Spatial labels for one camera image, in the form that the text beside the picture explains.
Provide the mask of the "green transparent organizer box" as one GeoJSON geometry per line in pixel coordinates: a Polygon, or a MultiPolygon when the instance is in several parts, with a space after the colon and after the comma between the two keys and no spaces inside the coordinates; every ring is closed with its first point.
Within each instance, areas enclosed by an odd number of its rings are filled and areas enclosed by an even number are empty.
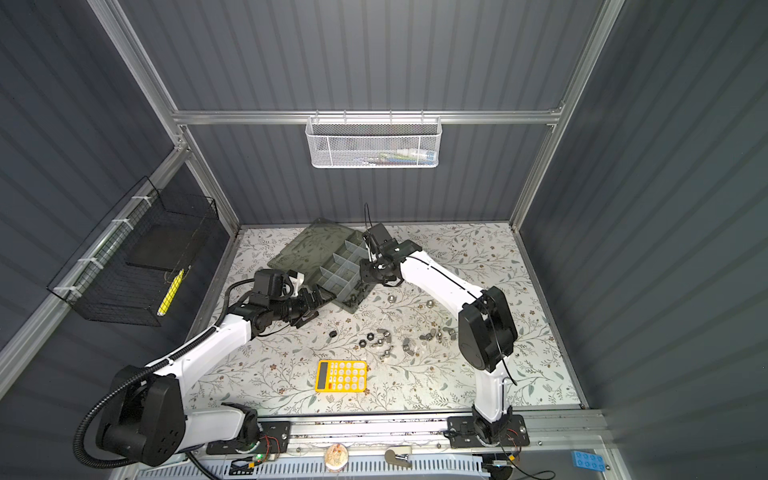
{"type": "Polygon", "coordinates": [[[335,295],[334,303],[355,313],[373,290],[360,275],[368,259],[363,233],[319,218],[291,240],[267,265],[302,273],[308,287],[319,285],[335,295]]]}

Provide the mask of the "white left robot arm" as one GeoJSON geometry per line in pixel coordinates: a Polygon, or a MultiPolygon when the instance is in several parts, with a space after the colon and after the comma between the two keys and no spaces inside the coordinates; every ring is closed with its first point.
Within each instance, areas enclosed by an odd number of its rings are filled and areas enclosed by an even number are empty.
{"type": "Polygon", "coordinates": [[[295,271],[261,269],[230,285],[215,322],[171,353],[143,367],[127,366],[113,378],[109,392],[85,415],[73,438],[82,464],[114,469],[135,463],[159,466],[177,453],[211,442],[232,442],[239,449],[259,445],[258,412],[241,403],[194,409],[185,397],[223,359],[256,338],[269,336],[273,322],[300,328],[317,317],[335,294],[307,287],[295,271]]]}

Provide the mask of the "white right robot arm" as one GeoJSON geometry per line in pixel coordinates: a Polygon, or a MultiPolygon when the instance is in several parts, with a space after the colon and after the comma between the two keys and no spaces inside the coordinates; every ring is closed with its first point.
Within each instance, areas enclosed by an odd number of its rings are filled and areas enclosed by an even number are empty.
{"type": "Polygon", "coordinates": [[[461,279],[413,241],[397,241],[381,223],[365,230],[363,240],[364,283],[392,288],[412,284],[454,315],[459,351],[475,369],[473,413],[489,425],[499,424],[511,413],[505,387],[514,382],[508,362],[518,339],[504,292],[461,279]]]}

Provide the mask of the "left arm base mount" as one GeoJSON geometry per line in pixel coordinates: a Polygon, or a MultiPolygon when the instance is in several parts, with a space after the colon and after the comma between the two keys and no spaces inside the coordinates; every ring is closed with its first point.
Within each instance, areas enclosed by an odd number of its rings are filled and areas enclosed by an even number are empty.
{"type": "Polygon", "coordinates": [[[240,435],[232,440],[210,442],[207,455],[278,455],[285,453],[291,437],[288,421],[260,422],[255,434],[240,435]]]}

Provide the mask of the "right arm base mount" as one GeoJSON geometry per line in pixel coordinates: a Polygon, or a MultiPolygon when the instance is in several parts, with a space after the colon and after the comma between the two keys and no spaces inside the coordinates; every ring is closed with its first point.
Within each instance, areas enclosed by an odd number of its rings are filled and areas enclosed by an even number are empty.
{"type": "Polygon", "coordinates": [[[521,415],[504,414],[496,422],[478,415],[451,416],[442,432],[454,449],[497,447],[521,448],[530,445],[525,420],[521,415]]]}

